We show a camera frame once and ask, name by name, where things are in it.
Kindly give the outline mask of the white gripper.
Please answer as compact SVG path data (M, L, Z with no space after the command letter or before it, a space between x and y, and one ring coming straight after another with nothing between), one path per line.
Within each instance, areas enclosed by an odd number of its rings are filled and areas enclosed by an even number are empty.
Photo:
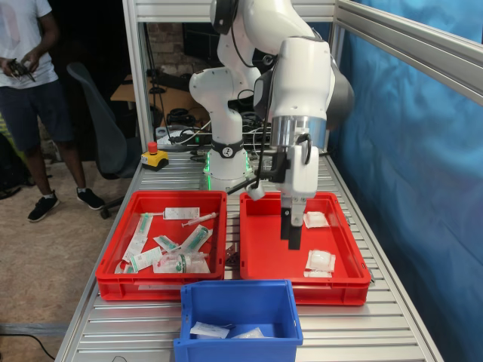
M306 198L313 198L318 187L318 148L310 148L308 164L307 155L307 144L288 149L289 167L285 171L285 181L278 185L278 190L287 195L281 196L280 238L288 240L290 250L300 249Z

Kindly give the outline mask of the person left hand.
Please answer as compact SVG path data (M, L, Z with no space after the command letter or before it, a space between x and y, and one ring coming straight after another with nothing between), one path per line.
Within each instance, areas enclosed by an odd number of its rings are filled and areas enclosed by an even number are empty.
M30 72L34 72L38 68L40 57L41 57L41 54L36 49L33 49L23 57L23 59L21 60L21 63Z

